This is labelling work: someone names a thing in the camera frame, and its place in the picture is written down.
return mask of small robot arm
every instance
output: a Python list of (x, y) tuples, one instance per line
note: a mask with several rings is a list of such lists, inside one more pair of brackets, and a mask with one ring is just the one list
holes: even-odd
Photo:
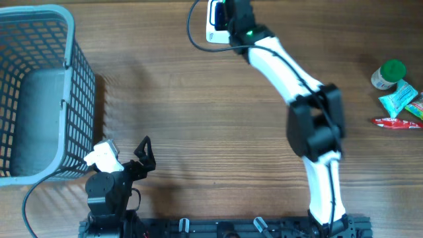
[(127, 210), (133, 182), (147, 177), (154, 171), (156, 161), (151, 141), (146, 136), (135, 149), (137, 161), (131, 160), (121, 164), (118, 161), (119, 149), (113, 140), (108, 139), (94, 146), (84, 160), (88, 165), (96, 165), (97, 174), (91, 176), (85, 184), (88, 194), (90, 213), (87, 219), (79, 223), (78, 238), (149, 238), (149, 233), (137, 216), (137, 210)]
[[(279, 39), (255, 23), (249, 0), (209, 0), (206, 31), (209, 42), (229, 43), (243, 55), (289, 106), (287, 138), (307, 171), (311, 233), (332, 237), (344, 231), (348, 226), (338, 174), (340, 139), (345, 136), (340, 91), (302, 70)], [(315, 108), (320, 114), (312, 113)]]

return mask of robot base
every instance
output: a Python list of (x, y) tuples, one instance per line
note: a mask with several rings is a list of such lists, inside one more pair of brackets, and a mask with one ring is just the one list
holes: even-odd
[[(308, 217), (290, 217), (265, 219), (265, 231), (260, 233), (250, 219), (211, 219), (211, 220), (169, 220), (169, 219), (133, 219), (128, 216), (124, 226), (115, 231), (98, 230), (81, 222), (80, 238), (312, 238), (309, 234)], [(234, 232), (222, 230), (222, 226), (233, 227)], [(334, 236), (335, 238), (372, 238), (370, 218), (348, 216), (348, 228)]]

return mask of electrical wire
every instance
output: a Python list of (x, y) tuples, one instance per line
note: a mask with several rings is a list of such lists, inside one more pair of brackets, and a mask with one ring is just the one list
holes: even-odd
[(330, 183), (330, 192), (332, 193), (332, 211), (330, 213), (330, 224), (329, 224), (329, 231), (327, 237), (332, 234), (333, 222), (335, 218), (335, 187), (333, 185), (333, 178), (332, 178), (332, 166), (330, 165), (332, 161), (330, 160), (327, 167), (329, 173), (329, 183)]
[[(327, 111), (325, 110), (324, 106), (322, 105), (322, 102), (319, 100), (319, 97), (317, 96), (316, 92), (313, 89), (310, 88), (310, 86), (307, 84), (307, 82), (300, 76), (300, 74), (293, 68), (293, 66), (285, 58), (283, 58), (280, 54), (278, 54), (277, 52), (275, 52), (274, 50), (272, 50), (270, 48), (266, 48), (264, 46), (256, 46), (256, 45), (231, 46), (231, 47), (217, 48), (217, 49), (205, 48), (203, 46), (198, 45), (192, 39), (191, 30), (190, 30), (190, 21), (191, 21), (192, 11), (194, 10), (194, 8), (195, 8), (195, 6), (197, 5), (198, 2), (200, 2), (200, 0), (194, 1), (194, 3), (192, 4), (192, 6), (190, 8), (190, 11), (188, 12), (188, 17), (186, 19), (186, 33), (188, 35), (188, 39), (191, 42), (191, 44), (195, 48), (202, 50), (202, 51), (205, 51), (205, 52), (225, 52), (225, 51), (229, 51), (229, 50), (257, 48), (257, 49), (261, 49), (261, 50), (266, 50), (267, 52), (272, 53), (273, 56), (282, 60), (289, 67), (289, 69), (292, 71), (292, 73), (297, 77), (297, 80), (302, 84), (302, 86), (304, 86), (310, 92), (310, 95), (312, 96), (313, 100), (316, 102), (317, 107), (322, 110), (323, 116), (325, 117), (325, 120), (327, 121), (330, 130), (335, 135), (334, 138), (335, 138), (335, 142), (336, 142), (336, 145), (335, 145), (336, 150), (341, 152), (341, 156), (342, 156), (342, 148), (341, 148), (340, 138), (338, 136), (336, 136), (334, 123), (330, 119), (330, 116), (328, 115)], [(335, 204), (336, 204), (335, 203), (335, 192), (334, 192), (334, 184), (333, 184), (330, 161), (329, 161), (329, 164), (328, 164), (328, 172), (329, 172), (330, 190), (331, 190), (331, 193), (332, 193), (332, 212), (331, 212), (332, 214), (331, 214), (329, 232), (328, 232), (327, 237), (329, 237), (329, 235), (332, 233), (332, 226), (333, 226), (334, 214), (335, 214)]]
[(60, 169), (60, 170), (58, 170), (58, 171), (56, 171), (54, 173), (51, 173), (51, 174), (45, 176), (44, 178), (41, 178), (37, 183), (35, 183), (34, 185), (32, 185), (32, 187), (30, 188), (30, 190), (26, 193), (25, 198), (24, 198), (24, 200), (22, 202), (22, 218), (23, 218), (23, 220), (25, 222), (26, 228), (28, 229), (29, 233), (31, 234), (31, 236), (33, 238), (38, 238), (38, 237), (34, 233), (34, 231), (32, 230), (30, 224), (28, 223), (28, 218), (26, 216), (26, 201), (28, 200), (29, 196), (31, 195), (31, 192), (34, 191), (34, 189), (38, 185), (40, 185), (42, 182), (44, 182), (45, 180), (47, 180), (47, 179), (49, 179), (49, 178), (51, 178), (53, 176), (56, 176), (58, 174), (61, 174), (63, 172), (66, 172), (66, 171), (69, 171), (69, 170), (72, 170), (72, 169), (76, 169), (77, 167), (81, 166), (83, 163), (84, 162), (80, 162), (80, 163), (78, 163), (78, 164), (76, 164), (76, 165), (74, 165), (72, 167), (67, 167), (67, 168), (64, 168), (64, 169)]

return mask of blue candy wrapper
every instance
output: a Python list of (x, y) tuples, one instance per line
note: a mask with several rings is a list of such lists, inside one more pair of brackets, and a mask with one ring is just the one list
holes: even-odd
[(400, 80), (397, 83), (395, 93), (379, 97), (385, 109), (392, 118), (396, 118), (404, 107), (417, 96), (416, 89), (413, 89), (406, 81)]

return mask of basket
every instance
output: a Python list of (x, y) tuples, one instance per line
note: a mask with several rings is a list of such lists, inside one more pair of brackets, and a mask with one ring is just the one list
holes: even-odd
[(34, 184), (83, 162), (93, 148), (94, 107), (95, 76), (72, 14), (58, 5), (0, 9), (0, 186)]

